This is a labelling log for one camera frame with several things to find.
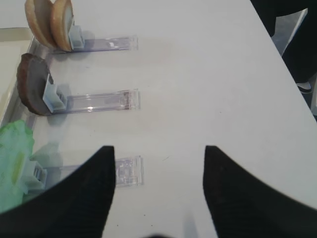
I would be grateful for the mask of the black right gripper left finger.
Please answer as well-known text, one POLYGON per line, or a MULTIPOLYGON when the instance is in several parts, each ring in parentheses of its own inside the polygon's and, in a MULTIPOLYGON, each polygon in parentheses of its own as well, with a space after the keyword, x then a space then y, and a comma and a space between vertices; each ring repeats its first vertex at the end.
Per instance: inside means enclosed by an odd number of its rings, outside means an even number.
POLYGON ((101 147, 76 171, 0 216, 2 238, 100 238, 116 186, 113 146, 101 147))

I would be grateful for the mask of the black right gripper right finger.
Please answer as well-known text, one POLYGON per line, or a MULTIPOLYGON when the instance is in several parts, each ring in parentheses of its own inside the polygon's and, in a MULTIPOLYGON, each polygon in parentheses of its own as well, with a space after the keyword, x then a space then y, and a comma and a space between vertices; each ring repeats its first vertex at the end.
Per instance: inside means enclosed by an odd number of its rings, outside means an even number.
POLYGON ((203 190, 219 238, 315 238, 317 211, 206 146, 203 190))

